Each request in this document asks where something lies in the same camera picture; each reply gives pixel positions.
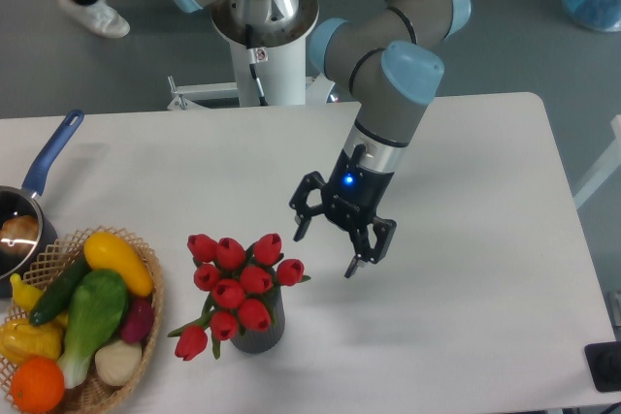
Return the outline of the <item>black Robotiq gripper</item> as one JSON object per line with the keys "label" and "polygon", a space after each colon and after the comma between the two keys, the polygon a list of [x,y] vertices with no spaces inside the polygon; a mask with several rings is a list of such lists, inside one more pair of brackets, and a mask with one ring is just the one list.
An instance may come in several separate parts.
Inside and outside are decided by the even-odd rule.
{"label": "black Robotiq gripper", "polygon": [[[376,214],[392,174],[365,167],[366,155],[365,147],[355,147],[351,155],[342,151],[327,184],[317,171],[306,174],[289,201],[297,224],[294,241],[303,239],[311,220],[324,212],[329,221],[348,232],[354,255],[344,273],[345,278],[350,278],[366,264],[380,262],[397,229],[396,221]],[[309,195],[322,189],[323,202],[311,206]]]}

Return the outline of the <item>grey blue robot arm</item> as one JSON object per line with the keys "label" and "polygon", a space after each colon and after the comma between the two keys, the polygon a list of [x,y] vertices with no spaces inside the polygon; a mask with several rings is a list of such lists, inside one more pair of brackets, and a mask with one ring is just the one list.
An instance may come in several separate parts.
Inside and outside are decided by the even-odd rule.
{"label": "grey blue robot arm", "polygon": [[317,0],[173,1],[187,13],[210,11],[230,47],[241,106],[306,103],[308,64],[359,102],[331,175],[305,175],[290,205],[297,239],[318,215],[348,233],[349,273],[381,261],[397,225],[376,210],[443,75],[432,47],[468,22],[471,0],[384,0],[360,26],[320,20]]}

